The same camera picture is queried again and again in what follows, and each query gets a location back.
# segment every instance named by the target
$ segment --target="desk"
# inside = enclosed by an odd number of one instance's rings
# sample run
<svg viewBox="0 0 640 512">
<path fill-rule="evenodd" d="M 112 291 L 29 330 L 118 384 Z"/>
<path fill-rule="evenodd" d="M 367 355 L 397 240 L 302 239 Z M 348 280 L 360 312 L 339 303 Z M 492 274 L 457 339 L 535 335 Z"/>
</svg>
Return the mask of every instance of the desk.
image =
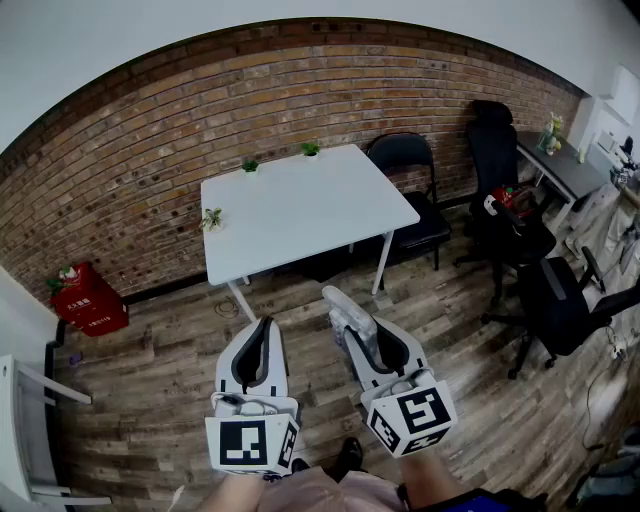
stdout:
<svg viewBox="0 0 640 512">
<path fill-rule="evenodd" d="M 222 208 L 222 231 L 204 233 L 209 283 L 227 283 L 251 321 L 236 280 L 383 234 L 372 294 L 376 294 L 396 229 L 420 216 L 353 145 L 260 165 L 202 183 L 202 208 Z"/>
<path fill-rule="evenodd" d="M 73 498 L 68 487 L 31 484 L 25 467 L 25 454 L 21 440 L 21 381 L 29 379 L 84 404 L 91 403 L 91 397 L 78 393 L 57 382 L 47 379 L 28 366 L 19 363 L 13 356 L 0 357 L 0 482 L 25 501 L 58 503 L 62 505 L 109 505 L 110 498 Z M 34 396 L 46 405 L 55 401 L 44 395 Z"/>
<path fill-rule="evenodd" d="M 547 176 L 569 200 L 555 219 L 550 223 L 549 231 L 555 234 L 573 204 L 607 183 L 606 176 L 589 162 L 583 164 L 576 160 L 577 150 L 565 139 L 560 138 L 562 148 L 553 156 L 536 149 L 540 133 L 518 132 L 518 151 Z"/>
</svg>

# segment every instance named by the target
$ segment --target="cable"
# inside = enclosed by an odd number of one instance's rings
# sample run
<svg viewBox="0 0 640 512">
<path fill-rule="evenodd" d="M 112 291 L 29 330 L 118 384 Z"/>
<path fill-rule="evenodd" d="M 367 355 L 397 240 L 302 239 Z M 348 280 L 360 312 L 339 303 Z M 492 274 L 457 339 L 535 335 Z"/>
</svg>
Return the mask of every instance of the cable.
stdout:
<svg viewBox="0 0 640 512">
<path fill-rule="evenodd" d="M 605 326 L 605 328 L 607 329 L 607 340 L 609 342 L 609 344 L 611 346 L 613 346 L 614 349 L 614 354 L 618 353 L 618 347 L 616 345 L 615 340 L 618 339 L 617 335 L 616 335 L 616 331 L 613 329 L 613 327 L 611 327 L 610 325 Z M 624 333 L 622 333 L 622 341 L 624 342 L 625 345 L 625 353 L 624 355 L 621 357 L 622 360 L 626 360 L 627 358 L 627 352 L 629 351 L 629 344 L 627 343 L 627 339 L 624 336 Z M 582 447 L 587 450 L 588 452 L 593 452 L 595 450 L 601 450 L 602 448 L 604 448 L 605 446 L 607 446 L 610 443 L 607 444 L 603 444 L 603 443 L 598 443 L 598 444 L 594 444 L 592 446 L 587 446 L 585 444 L 585 439 L 587 437 L 587 432 L 589 431 L 589 427 L 591 426 L 591 407 L 589 406 L 589 398 L 591 396 L 591 389 L 593 388 L 593 385 L 596 383 L 596 381 L 607 371 L 611 368 L 611 366 L 613 365 L 613 363 L 611 363 L 609 366 L 607 366 L 604 370 L 602 370 L 595 379 L 593 379 L 593 381 L 591 382 L 591 384 L 589 384 L 589 388 L 587 389 L 587 428 L 584 429 L 584 433 L 582 434 Z"/>
<path fill-rule="evenodd" d="M 584 429 L 584 433 L 582 434 L 582 447 L 587 450 L 588 452 L 593 452 L 595 450 L 600 450 L 602 448 L 604 448 L 606 445 L 602 444 L 602 443 L 598 443 L 598 444 L 594 444 L 593 446 L 587 446 L 585 444 L 585 439 L 587 437 L 587 432 L 589 432 L 589 427 L 591 426 L 591 407 L 589 407 L 589 397 L 591 396 L 591 389 L 593 388 L 593 385 L 596 383 L 596 381 L 604 374 L 604 372 L 606 372 L 609 368 L 611 368 L 611 365 L 607 366 L 604 370 L 602 370 L 595 379 L 593 379 L 593 381 L 591 382 L 591 384 L 589 384 L 589 389 L 587 389 L 587 417 L 589 418 L 587 421 L 587 428 Z"/>
</svg>

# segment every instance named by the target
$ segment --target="office chair armrest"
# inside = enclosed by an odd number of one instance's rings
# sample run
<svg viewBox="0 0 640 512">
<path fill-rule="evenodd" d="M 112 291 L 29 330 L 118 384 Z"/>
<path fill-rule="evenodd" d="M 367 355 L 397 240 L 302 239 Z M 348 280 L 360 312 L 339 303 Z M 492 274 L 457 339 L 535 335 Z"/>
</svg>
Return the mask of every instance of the office chair armrest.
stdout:
<svg viewBox="0 0 640 512">
<path fill-rule="evenodd" d="M 507 208 L 500 201 L 494 201 L 493 203 L 491 203 L 491 206 L 493 206 L 493 209 L 498 212 L 498 215 L 500 215 L 500 217 L 507 220 L 514 228 L 520 229 L 526 226 L 526 224 L 520 217 L 509 210 L 509 208 Z"/>
<path fill-rule="evenodd" d="M 540 260 L 540 266 L 542 267 L 542 272 L 544 273 L 544 277 L 547 279 L 547 283 L 549 283 L 551 290 L 553 290 L 553 293 L 555 294 L 556 299 L 565 300 L 567 298 L 567 294 L 564 293 L 564 288 L 562 288 L 562 285 L 560 284 L 560 280 L 558 279 L 558 276 L 551 268 L 551 265 L 549 265 L 549 261 L 547 260 L 547 258 L 542 258 Z"/>
<path fill-rule="evenodd" d="M 587 260 L 587 270 L 582 276 L 582 279 L 580 279 L 580 289 L 584 290 L 584 287 L 587 286 L 587 283 L 589 282 L 591 277 L 595 276 L 596 281 L 598 281 L 598 284 L 600 284 L 600 290 L 602 290 L 602 293 L 607 293 L 604 286 L 604 274 L 602 273 L 602 270 L 600 270 L 598 262 L 596 261 L 593 253 L 589 250 L 588 247 L 583 247 L 582 254 L 584 254 L 584 257 Z"/>
</svg>

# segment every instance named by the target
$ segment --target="gray desk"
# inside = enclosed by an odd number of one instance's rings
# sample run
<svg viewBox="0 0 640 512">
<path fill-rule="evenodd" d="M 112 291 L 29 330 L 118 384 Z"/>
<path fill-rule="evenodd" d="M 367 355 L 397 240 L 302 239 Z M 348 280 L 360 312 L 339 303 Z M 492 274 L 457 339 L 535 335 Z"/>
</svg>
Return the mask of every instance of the gray desk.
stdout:
<svg viewBox="0 0 640 512">
<path fill-rule="evenodd" d="M 607 183 L 607 177 L 588 162 L 579 163 L 576 159 L 577 150 L 565 139 L 560 138 L 562 148 L 553 156 L 549 156 L 546 152 L 536 149 L 539 138 L 539 132 L 518 132 L 518 151 L 547 176 L 569 200 L 548 226 L 549 230 L 555 233 L 573 203 L 602 187 Z"/>
</svg>

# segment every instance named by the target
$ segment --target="potted plant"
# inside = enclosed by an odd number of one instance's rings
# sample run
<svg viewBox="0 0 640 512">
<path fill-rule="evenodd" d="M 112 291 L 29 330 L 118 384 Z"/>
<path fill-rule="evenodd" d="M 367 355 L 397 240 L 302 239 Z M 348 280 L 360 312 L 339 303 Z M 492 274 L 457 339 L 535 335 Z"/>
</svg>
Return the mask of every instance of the potted plant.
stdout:
<svg viewBox="0 0 640 512">
<path fill-rule="evenodd" d="M 222 208 L 216 208 L 211 211 L 209 208 L 205 208 L 204 215 L 202 216 L 202 222 L 200 223 L 200 227 L 203 231 L 209 232 L 217 232 L 222 230 L 222 219 L 220 218 L 220 214 L 222 213 Z"/>
<path fill-rule="evenodd" d="M 307 157 L 309 162 L 314 162 L 318 159 L 318 153 L 320 153 L 320 146 L 313 142 L 305 142 L 302 144 L 302 153 Z"/>
<path fill-rule="evenodd" d="M 242 164 L 242 168 L 247 174 L 255 175 L 258 173 L 258 162 L 255 160 L 246 160 L 245 163 Z"/>
<path fill-rule="evenodd" d="M 72 266 L 67 265 L 66 267 L 62 267 L 58 271 L 57 278 L 47 279 L 46 282 L 47 282 L 47 286 L 51 290 L 51 296 L 56 297 L 57 295 L 60 295 L 60 292 L 64 288 L 67 288 L 69 286 L 68 284 L 65 283 L 65 279 L 74 278 L 76 277 L 76 275 L 77 273 L 75 269 Z"/>
</svg>

